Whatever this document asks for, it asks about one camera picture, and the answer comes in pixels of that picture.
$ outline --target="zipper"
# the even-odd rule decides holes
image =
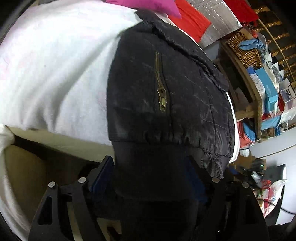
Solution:
[[[155,55],[155,76],[156,76],[157,83],[158,83],[157,93],[158,93],[159,109],[161,112],[165,112],[168,101],[167,101],[167,96],[166,96],[166,90],[165,90],[165,87],[164,87],[163,82],[161,80],[160,67],[161,67],[160,55],[158,52],[156,52],[156,55]]]

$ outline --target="silver bolt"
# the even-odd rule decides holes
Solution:
[[[242,186],[243,186],[244,188],[248,188],[250,185],[249,185],[248,183],[242,183]]]
[[[218,183],[218,182],[220,182],[220,179],[217,178],[217,177],[213,177],[213,178],[212,178],[212,182],[214,182],[214,183]]]
[[[55,186],[55,182],[50,182],[50,183],[48,184],[48,186],[49,186],[50,188],[54,188],[54,186]]]
[[[79,183],[85,183],[86,182],[86,177],[81,177],[78,179]]]

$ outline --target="wall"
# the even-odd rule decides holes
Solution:
[[[296,128],[284,132],[281,136],[270,138],[262,143],[256,143],[252,155],[262,157],[288,148],[296,144]],[[296,146],[278,154],[266,157],[267,166],[286,164],[288,183],[285,186],[282,207],[296,213]],[[280,211],[277,224],[290,222],[293,215]]]

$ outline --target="magenta fabric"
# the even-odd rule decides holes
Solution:
[[[107,3],[130,8],[144,8],[181,18],[174,0],[106,0]]]

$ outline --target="jacket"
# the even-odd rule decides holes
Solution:
[[[147,10],[137,14],[143,22],[122,34],[107,87],[118,193],[190,198],[188,155],[219,178],[233,156],[228,83],[182,31]]]

